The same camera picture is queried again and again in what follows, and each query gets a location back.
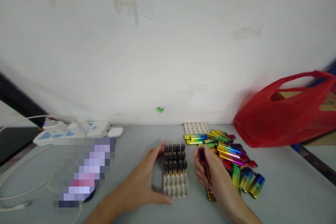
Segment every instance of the egg-crate tray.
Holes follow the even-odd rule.
[[[186,135],[200,135],[210,132],[205,122],[185,122],[184,131]]]
[[[189,195],[187,174],[163,175],[163,193],[171,198],[183,198]]]

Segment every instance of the left hand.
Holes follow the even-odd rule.
[[[154,162],[160,153],[163,153],[163,147],[166,141],[163,141],[156,148],[150,148],[143,160],[132,171],[127,179],[114,191],[117,198],[121,197],[123,201],[123,211],[128,212],[136,210],[145,204],[168,204],[173,202],[166,194],[156,193],[152,189],[152,172]]]

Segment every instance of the cardboard box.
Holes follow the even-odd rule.
[[[272,101],[278,101],[293,97],[302,92],[279,92],[272,96]],[[336,94],[330,92],[320,106],[321,111],[336,111]],[[318,145],[336,145],[336,131],[327,133],[325,135],[319,136],[312,140],[308,140],[302,143],[307,146],[318,146]]]

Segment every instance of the green mark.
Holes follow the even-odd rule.
[[[156,108],[156,111],[159,112],[159,113],[162,113],[165,111],[164,107],[160,108],[160,107],[157,107]]]

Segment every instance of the red plastic bag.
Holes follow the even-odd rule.
[[[326,78],[311,88],[279,89],[301,77]],[[320,71],[299,73],[280,79],[257,93],[235,116],[234,125],[250,147],[293,145],[336,129],[336,112],[320,111],[336,78]],[[288,99],[271,101],[281,91],[303,91]]]

